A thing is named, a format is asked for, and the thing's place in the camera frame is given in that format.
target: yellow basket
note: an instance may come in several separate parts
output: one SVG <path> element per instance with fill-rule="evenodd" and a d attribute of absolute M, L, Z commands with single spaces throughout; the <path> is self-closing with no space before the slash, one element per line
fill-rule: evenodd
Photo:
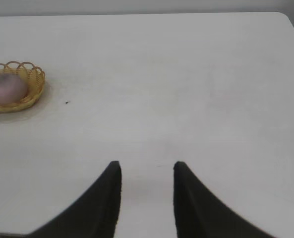
<path fill-rule="evenodd" d="M 0 63 L 0 73 L 13 73 L 18 75 L 28 85 L 28 94 L 17 103 L 0 105 L 0 113 L 20 111 L 31 107 L 41 96 L 45 83 L 45 74 L 40 67 L 30 62 L 19 63 L 10 61 Z"/>

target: white table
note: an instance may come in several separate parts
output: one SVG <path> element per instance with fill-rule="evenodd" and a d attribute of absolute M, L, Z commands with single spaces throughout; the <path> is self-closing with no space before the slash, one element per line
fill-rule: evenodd
<path fill-rule="evenodd" d="M 10 60 L 39 65 L 48 83 L 34 107 L 0 115 L 0 232 L 41 226 L 119 160 L 115 237 L 176 237 L 173 165 L 185 161 L 244 218 L 294 238 L 286 16 L 2 17 Z"/>

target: ball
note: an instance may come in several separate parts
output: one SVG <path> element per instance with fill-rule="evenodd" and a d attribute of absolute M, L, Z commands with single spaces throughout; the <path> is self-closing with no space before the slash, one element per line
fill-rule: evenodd
<path fill-rule="evenodd" d="M 0 105 L 19 102 L 27 95 L 28 85 L 17 75 L 0 74 Z"/>

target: white wall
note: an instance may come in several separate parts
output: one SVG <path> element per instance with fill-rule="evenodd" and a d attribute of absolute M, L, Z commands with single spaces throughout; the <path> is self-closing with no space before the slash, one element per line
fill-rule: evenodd
<path fill-rule="evenodd" d="M 294 24 L 294 0 L 0 0 L 0 15 L 280 11 Z"/>

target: wicker basket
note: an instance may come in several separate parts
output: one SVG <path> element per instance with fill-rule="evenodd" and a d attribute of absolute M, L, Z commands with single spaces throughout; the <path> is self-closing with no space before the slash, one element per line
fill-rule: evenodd
<path fill-rule="evenodd" d="M 41 96 L 45 83 L 45 74 L 41 68 L 30 62 L 19 63 L 11 61 L 0 63 L 0 73 L 13 73 L 18 75 L 28 85 L 28 94 L 17 103 L 1 106 L 0 113 L 20 111 L 31 107 Z"/>

